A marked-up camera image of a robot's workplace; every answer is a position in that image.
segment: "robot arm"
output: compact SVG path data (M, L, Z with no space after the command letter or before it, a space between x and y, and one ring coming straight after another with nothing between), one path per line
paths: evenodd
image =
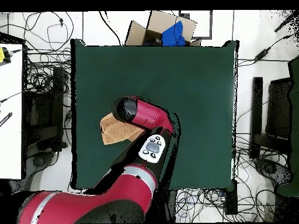
M169 148L168 113L135 96L116 102L113 115L145 129L85 195L41 191L23 203L18 223L141 223L148 212Z

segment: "blue fabric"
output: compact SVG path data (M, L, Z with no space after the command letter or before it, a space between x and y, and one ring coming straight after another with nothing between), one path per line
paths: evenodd
M163 46L184 46L186 44L182 36L183 24L181 21L175 23L172 27L162 33Z

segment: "white button panel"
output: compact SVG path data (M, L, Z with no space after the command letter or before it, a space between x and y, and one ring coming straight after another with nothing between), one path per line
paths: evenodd
M149 143L154 143L156 147L159 147L159 152L152 152L149 147ZM162 155L163 150L165 149L165 140L160 135L151 135L146 142L143 144L142 148L139 151L139 157L146 160L147 162L157 163Z

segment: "green tablecloth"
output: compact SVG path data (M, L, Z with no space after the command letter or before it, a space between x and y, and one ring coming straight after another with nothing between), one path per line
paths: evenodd
M99 128L125 95L149 99L180 118L171 188L231 186L236 46L231 41L221 48L88 47L72 40L76 188L95 186L128 145L104 145Z

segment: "white desk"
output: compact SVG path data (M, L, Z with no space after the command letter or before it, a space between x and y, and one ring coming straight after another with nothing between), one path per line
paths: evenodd
M9 51L22 49L20 44L0 44L0 47ZM22 52L17 52L10 64L0 66L0 100L22 91L22 58ZM22 94L3 102L0 111L0 121L12 113L0 127L0 179L21 179Z

